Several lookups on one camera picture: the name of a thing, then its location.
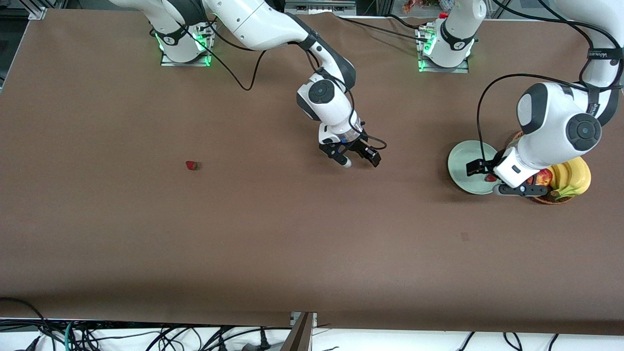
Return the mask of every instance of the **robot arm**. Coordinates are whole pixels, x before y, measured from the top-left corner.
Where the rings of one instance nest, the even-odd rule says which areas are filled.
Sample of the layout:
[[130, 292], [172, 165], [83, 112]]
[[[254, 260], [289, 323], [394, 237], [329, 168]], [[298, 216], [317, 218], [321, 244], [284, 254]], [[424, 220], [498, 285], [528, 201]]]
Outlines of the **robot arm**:
[[160, 0], [109, 0], [119, 7], [129, 7], [143, 12], [150, 21], [161, 50], [175, 62], [188, 62], [194, 60], [203, 52], [195, 40], [185, 35], [180, 25], [175, 22]]
[[363, 123], [345, 95], [355, 85], [355, 68], [303, 21], [275, 11], [264, 0], [162, 0], [162, 6], [174, 22], [186, 26], [207, 22], [207, 14], [216, 14], [243, 45], [253, 50], [297, 44], [314, 55], [321, 66], [299, 88], [296, 99], [308, 117], [321, 122], [319, 148], [345, 167], [351, 165], [344, 155], [346, 149], [377, 167], [381, 156], [366, 142]]
[[[568, 17], [606, 30], [622, 46], [624, 2], [555, 2]], [[597, 49], [595, 52], [614, 48], [603, 34], [590, 30], [589, 35]], [[509, 193], [501, 192], [499, 186], [498, 194], [543, 195], [539, 192], [528, 194], [521, 186], [541, 169], [582, 156], [598, 144], [602, 127], [615, 114], [619, 98], [619, 89], [601, 91], [600, 88], [609, 87], [620, 78], [618, 67], [622, 64], [621, 58], [592, 60], [584, 76], [586, 85], [591, 88], [589, 91], [557, 83], [539, 83], [530, 87], [517, 104], [517, 118], [523, 136], [511, 142], [494, 160], [477, 160], [468, 164], [468, 174], [471, 176], [482, 173], [475, 171], [477, 169], [492, 168], [493, 173], [508, 186], [505, 189]]]
[[455, 0], [449, 17], [433, 22], [434, 37], [424, 54], [441, 67], [457, 67], [470, 54], [474, 35], [485, 19], [484, 0]]

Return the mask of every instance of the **plate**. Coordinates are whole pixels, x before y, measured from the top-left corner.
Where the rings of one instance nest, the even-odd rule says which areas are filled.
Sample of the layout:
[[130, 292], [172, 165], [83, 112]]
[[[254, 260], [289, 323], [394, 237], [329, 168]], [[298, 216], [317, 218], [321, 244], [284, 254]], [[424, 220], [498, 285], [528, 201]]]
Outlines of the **plate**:
[[[485, 143], [483, 144], [483, 150], [487, 160], [493, 159], [497, 152], [496, 149]], [[481, 157], [481, 148], [477, 140], [460, 142], [449, 154], [448, 167], [451, 178], [453, 178], [453, 181], [458, 187], [471, 194], [490, 194], [494, 186], [501, 183], [500, 180], [496, 182], [486, 182], [485, 177], [487, 174], [476, 174], [472, 177], [466, 174], [466, 164], [480, 159]]]

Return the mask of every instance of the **brown table surface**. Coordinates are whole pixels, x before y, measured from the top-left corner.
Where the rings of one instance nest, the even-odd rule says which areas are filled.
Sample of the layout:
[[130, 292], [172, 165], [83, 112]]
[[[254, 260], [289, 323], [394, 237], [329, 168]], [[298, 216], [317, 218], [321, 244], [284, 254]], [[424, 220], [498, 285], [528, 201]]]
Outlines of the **brown table surface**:
[[[302, 18], [358, 70], [356, 109], [389, 144], [377, 169], [318, 150], [297, 46], [266, 53], [244, 92], [218, 63], [160, 67], [139, 12], [31, 21], [0, 95], [0, 294], [59, 318], [284, 325], [313, 310], [333, 327], [624, 334], [623, 109], [568, 204], [469, 195], [446, 169], [491, 80], [574, 81], [582, 37], [487, 21], [470, 74], [431, 74], [409, 39]], [[217, 53], [249, 82], [257, 53]], [[489, 93], [486, 142], [519, 129], [535, 82]]]

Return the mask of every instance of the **black wire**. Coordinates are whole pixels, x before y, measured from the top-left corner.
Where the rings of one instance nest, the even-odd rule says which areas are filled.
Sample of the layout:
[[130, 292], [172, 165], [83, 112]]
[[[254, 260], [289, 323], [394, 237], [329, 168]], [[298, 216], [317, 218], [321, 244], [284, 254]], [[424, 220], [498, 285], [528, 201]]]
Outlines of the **black wire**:
[[228, 325], [224, 325], [222, 326], [219, 330], [217, 330], [209, 339], [208, 341], [206, 341], [206, 343], [204, 344], [204, 346], [199, 350], [199, 351], [205, 351], [206, 349], [208, 349], [208, 347], [210, 346], [210, 344], [212, 344], [215, 340], [219, 339], [219, 336], [223, 336], [223, 334], [227, 333], [228, 331], [234, 329], [234, 327], [228, 326]]
[[552, 345], [555, 343], [555, 340], [559, 337], [559, 334], [553, 335], [552, 339], [550, 339], [550, 343], [548, 344], [548, 351], [552, 351]]
[[214, 32], [214, 33], [215, 33], [215, 34], [216, 34], [216, 35], [217, 35], [217, 36], [218, 36], [218, 37], [219, 37], [222, 41], [225, 41], [227, 44], [229, 44], [229, 45], [231, 45], [231, 46], [233, 46], [233, 47], [235, 47], [235, 48], [237, 48], [237, 49], [240, 49], [240, 50], [244, 50], [244, 51], [256, 51], [256, 50], [252, 50], [252, 49], [250, 49], [250, 48], [248, 48], [248, 47], [243, 47], [243, 46], [236, 45], [236, 44], [234, 44], [234, 43], [230, 42], [228, 39], [225, 39], [225, 38], [224, 38], [221, 34], [219, 34], [219, 32], [217, 32], [217, 29], [215, 29], [215, 28], [212, 26], [212, 24], [213, 24], [215, 21], [216, 21], [216, 20], [214, 20], [214, 21], [212, 21], [212, 22], [208, 21], [208, 27], [210, 27], [210, 29], [212, 29], [212, 31], [213, 31], [213, 32]]
[[406, 27], [411, 28], [411, 29], [418, 29], [418, 27], [419, 27], [419, 26], [415, 26], [413, 24], [409, 24], [406, 21], [403, 21], [403, 18], [401, 18], [401, 17], [399, 17], [399, 16], [397, 16], [395, 14], [388, 14], [388, 15], [386, 15], [386, 17], [394, 18], [395, 20], [399, 21], [399, 23], [401, 23], [403, 26], [406, 26]]
[[155, 344], [159, 343], [163, 339], [163, 337], [165, 337], [168, 333], [170, 333], [174, 329], [176, 329], [176, 327], [170, 327], [169, 329], [158, 333], [158, 336], [155, 337], [152, 340], [152, 342], [150, 342], [150, 344], [147, 346], [147, 349], [145, 349], [145, 351], [149, 351]]
[[193, 331], [193, 333], [195, 333], [195, 335], [197, 335], [197, 338], [199, 339], [199, 348], [197, 350], [201, 350], [202, 345], [203, 345], [202, 336], [199, 335], [199, 333], [197, 332], [197, 330], [195, 330], [195, 328], [191, 328], [191, 330]]
[[289, 328], [289, 327], [263, 327], [263, 328], [258, 328], [258, 329], [246, 330], [244, 332], [236, 333], [236, 334], [230, 335], [227, 338], [224, 338], [222, 341], [219, 341], [217, 344], [212, 345], [208, 349], [208, 351], [212, 351], [214, 348], [219, 347], [219, 346], [225, 344], [225, 342], [227, 340], [230, 340], [230, 339], [235, 338], [235, 337], [239, 337], [239, 336], [244, 335], [244, 334], [249, 334], [249, 333], [253, 333], [253, 332], [259, 332], [260, 330], [263, 330], [263, 329], [264, 330], [289, 330], [291, 328]]
[[188, 36], [192, 37], [195, 42], [199, 43], [199, 45], [201, 45], [206, 51], [208, 51], [212, 56], [214, 56], [215, 59], [217, 59], [217, 61], [219, 61], [223, 65], [223, 67], [225, 67], [225, 69], [232, 75], [232, 77], [234, 77], [234, 80], [236, 80], [236, 82], [241, 87], [241, 89], [243, 89], [244, 91], [250, 91], [253, 88], [253, 84], [256, 82], [256, 75], [258, 74], [258, 66], [260, 66], [260, 60], [262, 60], [262, 56], [265, 55], [266, 50], [261, 52], [260, 55], [258, 56], [258, 61], [256, 62], [256, 67], [253, 70], [253, 77], [251, 78], [251, 84], [249, 85], [249, 87], [244, 87], [243, 83], [240, 82], [238, 77], [236, 77], [236, 74], [234, 74], [234, 72], [232, 72], [232, 70], [228, 67], [228, 65], [225, 64], [225, 62], [223, 62], [223, 60], [221, 60], [217, 55], [215, 55], [215, 53], [212, 52], [212, 50], [210, 50], [208, 47], [206, 47], [206, 45], [204, 45], [204, 43], [202, 43], [201, 41], [197, 40], [197, 38], [193, 37], [189, 33], [188, 29], [185, 26], [183, 26], [181, 24], [179, 24], [179, 25], [180, 25], [180, 28], [182, 28], [184, 30], [185, 34], [187, 34]]
[[507, 333], [503, 333], [503, 338], [505, 338], [505, 342], [507, 343], [507, 345], [511, 346], [513, 349], [515, 349], [515, 351], [522, 351], [522, 343], [520, 342], [520, 338], [518, 337], [518, 334], [516, 333], [512, 333], [515, 337], [515, 340], [518, 342], [518, 346], [516, 347], [514, 344], [512, 344], [509, 339], [507, 338]]
[[[585, 38], [585, 40], [587, 40], [587, 42], [589, 43], [590, 49], [593, 49], [593, 42], [592, 42], [592, 40], [589, 38], [589, 36], [586, 33], [581, 31], [578, 27], [584, 27], [584, 28], [588, 28], [588, 29], [593, 29], [594, 31], [599, 32], [600, 34], [604, 35], [607, 39], [609, 39], [609, 41], [611, 41], [611, 43], [613, 44], [615, 49], [622, 49], [620, 43], [609, 32], [606, 32], [604, 29], [602, 29], [602, 28], [600, 28], [598, 26], [594, 26], [593, 24], [577, 22], [577, 21], [569, 21], [569, 20], [563, 18], [561, 15], [557, 14], [550, 7], [546, 6], [541, 0], [538, 0], [540, 2], [540, 4], [544, 5], [546, 10], [548, 10], [551, 14], [555, 15], [557, 17], [557, 19], [546, 18], [546, 17], [538, 17], [538, 16], [531, 16], [531, 15], [524, 14], [524, 13], [515, 11], [513, 9], [510, 9], [509, 7], [507, 7], [507, 6], [503, 5], [502, 3], [498, 2], [498, 0], [492, 0], [492, 1], [495, 2], [501, 8], [507, 10], [508, 12], [510, 12], [512, 14], [520, 16], [520, 17], [524, 17], [524, 18], [528, 18], [528, 19], [534, 19], [534, 20], [538, 20], [538, 21], [544, 21], [544, 22], [553, 22], [553, 23], [564, 23], [564, 24], [567, 24], [567, 25], [573, 27], [576, 31], [582, 33], [582, 35]], [[583, 82], [583, 73], [587, 69], [587, 66], [589, 66], [589, 62], [590, 62], [590, 60], [588, 60], [585, 63], [585, 65], [583, 66], [583, 69], [581, 70], [581, 73], [579, 74], [579, 81], [580, 82]], [[622, 78], [622, 72], [624, 71], [622, 66], [624, 66], [624, 60], [620, 59], [618, 64], [619, 64], [618, 73], [616, 74], [615, 79], [609, 85], [609, 87], [615, 87], [616, 85], [618, 85], [620, 83], [620, 79]]]
[[373, 146], [369, 146], [369, 147], [370, 147], [371, 149], [373, 149], [373, 150], [383, 150], [383, 149], [387, 148], [387, 147], [388, 147], [387, 142], [385, 142], [385, 141], [383, 141], [383, 140], [381, 140], [381, 139], [379, 139], [379, 138], [376, 138], [376, 137], [370, 136], [369, 134], [365, 133], [364, 131], [360, 131], [358, 128], [355, 128], [355, 126], [354, 126], [354, 125], [353, 125], [353, 123], [351, 122], [351, 117], [353, 117], [353, 114], [355, 113], [355, 99], [353, 98], [353, 93], [352, 93], [352, 92], [351, 92], [351, 90], [347, 87], [347, 85], [346, 85], [343, 81], [341, 81], [340, 79], [338, 79], [337, 77], [334, 77], [334, 76], [332, 76], [332, 75], [329, 75], [329, 74], [324, 74], [324, 73], [322, 73], [322, 72], [319, 72], [319, 70], [318, 70], [317, 68], [315, 68], [315, 67], [314, 67], [314, 64], [312, 63], [312, 58], [310, 58], [310, 55], [311, 55], [311, 54], [310, 54], [310, 52], [309, 52], [309, 51], [306, 51], [306, 55], [308, 56], [308, 62], [310, 62], [310, 66], [312, 67], [312, 69], [314, 70], [314, 72], [315, 72], [315, 73], [317, 73], [317, 74], [319, 74], [319, 75], [321, 75], [321, 76], [323, 76], [323, 77], [329, 76], [329, 78], [331, 78], [332, 80], [334, 80], [334, 83], [336, 83], [336, 81], [337, 81], [337, 82], [339, 82], [340, 84], [342, 84], [342, 85], [343, 85], [343, 87], [344, 87], [344, 89], [346, 90], [346, 92], [349, 94], [349, 97], [351, 98], [351, 112], [349, 113], [349, 117], [348, 117], [347, 121], [349, 122], [349, 127], [351, 127], [351, 128], [352, 128], [354, 131], [356, 131], [359, 135], [358, 135], [358, 138], [357, 138], [357, 139], [355, 139], [354, 141], [352, 141], [350, 144], [348, 144], [347, 148], [345, 148], [345, 149], [342, 151], [342, 153], [340, 153], [340, 154], [344, 154], [347, 150], [349, 150], [349, 148], [350, 148], [350, 147], [351, 147], [351, 146], [352, 146], [352, 145], [353, 145], [353, 144], [354, 144], [354, 143], [355, 143], [355, 142], [356, 142], [359, 138], [361, 138], [361, 137], [367, 137], [368, 139], [374, 140], [374, 141], [379, 142], [379, 143], [381, 143], [381, 144], [382, 144], [382, 146], [381, 146], [381, 147], [373, 147]]
[[509, 7], [501, 4], [500, 2], [498, 2], [498, 0], [492, 0], [493, 2], [496, 3], [496, 5], [504, 8], [505, 10], [507, 10], [508, 12], [511, 12], [512, 14], [515, 14], [517, 16], [520, 17], [524, 17], [524, 18], [528, 18], [528, 19], [535, 19], [538, 21], [544, 21], [544, 22], [553, 22], [553, 23], [564, 23], [564, 24], [568, 24], [568, 25], [575, 25], [575, 26], [579, 26], [579, 27], [585, 27], [585, 28], [589, 28], [589, 29], [593, 29], [596, 32], [599, 32], [600, 34], [604, 35], [605, 37], [607, 37], [607, 39], [609, 39], [609, 41], [611, 41], [611, 43], [613, 43], [613, 45], [615, 46], [616, 49], [621, 49], [622, 47], [620, 46], [620, 43], [618, 43], [617, 40], [615, 40], [615, 38], [608, 32], [606, 32], [604, 29], [594, 26], [593, 24], [589, 24], [589, 23], [583, 23], [583, 22], [577, 22], [577, 21], [571, 21], [571, 20], [567, 20], [567, 19], [552, 19], [552, 18], [547, 18], [547, 17], [538, 17], [538, 16], [532, 16], [529, 14], [525, 14], [522, 12], [518, 12], [516, 10], [510, 9]]
[[48, 331], [50, 331], [50, 333], [52, 332], [52, 328], [50, 328], [50, 325], [47, 323], [47, 320], [43, 317], [41, 312], [39, 312], [39, 310], [37, 310], [35, 306], [31, 305], [29, 302], [24, 301], [22, 299], [16, 299], [14, 297], [0, 297], [0, 302], [1, 301], [15, 302], [17, 304], [22, 304], [22, 305], [27, 306], [29, 309], [35, 312], [35, 314], [37, 315], [37, 317], [39, 317], [39, 319], [41, 319], [41, 322], [43, 322], [43, 324], [46, 326]]
[[191, 327], [184, 328], [184, 329], [182, 329], [182, 331], [181, 331], [181, 332], [179, 332], [178, 334], [175, 334], [175, 335], [174, 335], [171, 339], [167, 339], [167, 340], [168, 340], [168, 343], [167, 343], [167, 344], [165, 344], [165, 346], [164, 346], [163, 350], [165, 350], [165, 349], [167, 348], [167, 346], [168, 346], [168, 345], [170, 345], [170, 344], [171, 344], [171, 343], [172, 343], [172, 342], [173, 342], [173, 341], [174, 341], [174, 340], [175, 340], [178, 336], [180, 336], [180, 335], [181, 335], [181, 334], [183, 334], [184, 332], [188, 331], [189, 329], [192, 329], [192, 328], [191, 328]]
[[458, 351], [464, 351], [466, 349], [466, 346], [468, 346], [468, 343], [470, 342], [470, 339], [472, 339], [472, 336], [474, 334], [475, 332], [470, 332], [470, 334], [468, 334], [468, 337], [466, 338], [466, 340], [464, 340], [463, 346]]
[[[502, 81], [503, 79], [511, 78], [511, 77], [539, 78], [539, 79], [544, 79], [546, 81], [559, 83], [561, 85], [568, 86], [568, 87], [571, 87], [573, 89], [578, 89], [578, 90], [581, 90], [581, 91], [587, 91], [586, 87], [578, 86], [578, 85], [575, 85], [575, 84], [572, 84], [572, 83], [568, 83], [568, 82], [565, 82], [565, 81], [562, 81], [562, 80], [556, 79], [556, 78], [541, 76], [539, 74], [515, 73], [515, 74], [508, 74], [506, 76], [502, 76], [502, 77], [498, 77], [497, 79], [494, 79], [490, 84], [487, 85], [485, 90], [483, 90], [483, 93], [481, 93], [481, 97], [479, 98], [479, 103], [477, 105], [477, 132], [479, 133], [479, 144], [481, 146], [481, 157], [483, 157], [483, 160], [485, 160], [485, 150], [483, 149], [483, 135], [481, 134], [481, 121], [480, 121], [481, 103], [483, 102], [483, 98], [485, 97], [485, 94], [487, 93], [487, 91], [490, 90], [490, 88], [494, 84], [496, 84], [499, 81]], [[610, 90], [610, 89], [613, 89], [613, 88], [601, 88], [601, 91], [603, 91], [603, 90], [606, 91], [606, 90]]]
[[585, 40], [587, 41], [587, 44], [589, 44], [590, 49], [593, 49], [593, 42], [592, 40], [589, 38], [589, 35], [587, 35], [587, 33], [583, 32], [582, 29], [580, 29], [579, 27], [577, 27], [576, 25], [574, 25], [573, 23], [568, 22], [568, 20], [561, 16], [559, 13], [557, 13], [555, 10], [553, 10], [550, 6], [548, 6], [548, 4], [546, 4], [544, 2], [544, 0], [537, 0], [548, 12], [550, 12], [553, 16], [559, 18], [562, 21], [565, 21], [566, 24], [570, 27], [572, 27], [575, 31], [577, 31], [580, 35], [582, 35]]
[[124, 335], [124, 336], [118, 336], [118, 337], [103, 337], [103, 338], [94, 338], [91, 339], [92, 341], [100, 341], [100, 340], [108, 340], [108, 339], [126, 339], [126, 338], [132, 338], [132, 337], [140, 337], [143, 335], [148, 335], [148, 334], [154, 334], [154, 333], [160, 333], [160, 332], [146, 332], [146, 333], [141, 333], [141, 334], [133, 334], [133, 335]]
[[406, 37], [415, 41], [422, 41], [422, 42], [426, 42], [427, 39], [425, 38], [421, 38], [421, 37], [415, 37], [415, 36], [408, 36], [407, 34], [403, 34], [403, 33], [399, 33], [399, 32], [394, 32], [394, 31], [390, 31], [388, 29], [385, 28], [381, 28], [381, 27], [375, 27], [375, 26], [371, 26], [370, 24], [366, 24], [366, 23], [362, 23], [362, 22], [357, 22], [354, 21], [352, 19], [348, 19], [348, 18], [344, 18], [344, 17], [338, 17], [340, 19], [342, 19], [343, 21], [347, 21], [347, 22], [351, 22], [351, 23], [355, 23], [355, 24], [359, 24], [360, 26], [364, 26], [364, 27], [368, 27], [368, 28], [373, 28], [373, 29], [377, 29], [378, 31], [382, 31], [382, 32], [386, 32], [386, 33], [390, 33], [390, 34], [395, 34], [397, 36], [401, 36], [401, 37]]
[[314, 59], [314, 61], [316, 62], [316, 67], [314, 67], [314, 65], [312, 65], [312, 69], [314, 69], [314, 71], [316, 72], [317, 69], [321, 68], [321, 63], [318, 62], [318, 59], [316, 58], [316, 56], [314, 56], [312, 54], [312, 52], [310, 52], [310, 50], [308, 49], [306, 51], [306, 54], [308, 55], [308, 60], [310, 59], [310, 56], [312, 56], [312, 58]]

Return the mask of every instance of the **red strawberry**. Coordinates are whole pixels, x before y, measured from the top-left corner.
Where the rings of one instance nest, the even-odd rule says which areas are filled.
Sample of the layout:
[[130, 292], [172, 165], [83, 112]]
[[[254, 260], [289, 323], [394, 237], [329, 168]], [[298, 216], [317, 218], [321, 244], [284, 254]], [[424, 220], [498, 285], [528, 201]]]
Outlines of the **red strawberry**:
[[198, 169], [198, 164], [195, 161], [187, 161], [187, 168], [190, 171], [197, 171]]

